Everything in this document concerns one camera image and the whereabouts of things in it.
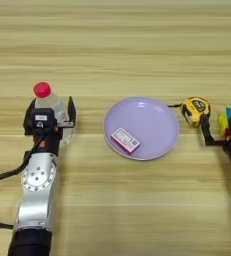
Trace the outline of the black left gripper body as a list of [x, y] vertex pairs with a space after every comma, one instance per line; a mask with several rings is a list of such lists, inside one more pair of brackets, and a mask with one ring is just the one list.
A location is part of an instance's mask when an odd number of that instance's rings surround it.
[[70, 142], [72, 137], [73, 122], [44, 123], [37, 122], [33, 125], [33, 138], [36, 144], [36, 153], [58, 154], [59, 148]]

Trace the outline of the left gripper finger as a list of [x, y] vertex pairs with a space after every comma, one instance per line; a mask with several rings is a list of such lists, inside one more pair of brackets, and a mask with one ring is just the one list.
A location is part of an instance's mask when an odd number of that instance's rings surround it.
[[25, 135], [31, 135], [32, 134], [32, 125], [31, 125], [31, 111], [35, 108], [35, 99], [33, 99], [28, 106], [24, 122], [23, 122], [23, 128], [24, 128], [24, 134]]
[[76, 108], [71, 96], [68, 100], [68, 117], [70, 122], [76, 123]]

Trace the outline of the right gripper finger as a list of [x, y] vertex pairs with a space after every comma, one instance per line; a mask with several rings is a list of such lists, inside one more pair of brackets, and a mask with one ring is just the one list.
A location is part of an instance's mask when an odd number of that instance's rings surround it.
[[202, 134], [204, 136], [205, 144], [207, 146], [221, 146], [222, 141], [221, 140], [215, 140], [210, 132], [210, 123], [209, 123], [209, 117], [206, 115], [201, 116], [200, 120], [200, 126], [202, 130]]

